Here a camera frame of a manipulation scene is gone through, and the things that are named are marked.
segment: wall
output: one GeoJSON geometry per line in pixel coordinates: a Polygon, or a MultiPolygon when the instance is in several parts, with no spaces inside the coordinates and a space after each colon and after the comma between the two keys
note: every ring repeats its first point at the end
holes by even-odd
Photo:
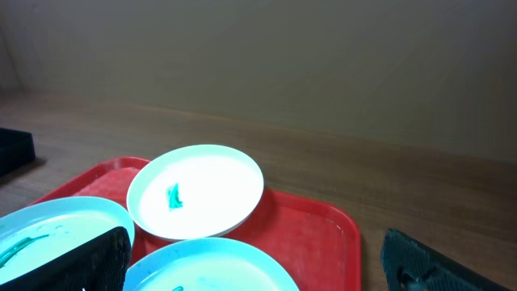
{"type": "Polygon", "coordinates": [[[4,0],[23,85],[517,162],[513,0],[4,0]]]}
{"type": "Polygon", "coordinates": [[[18,75],[11,61],[11,55],[0,27],[0,96],[18,93],[21,90],[18,75]]]}

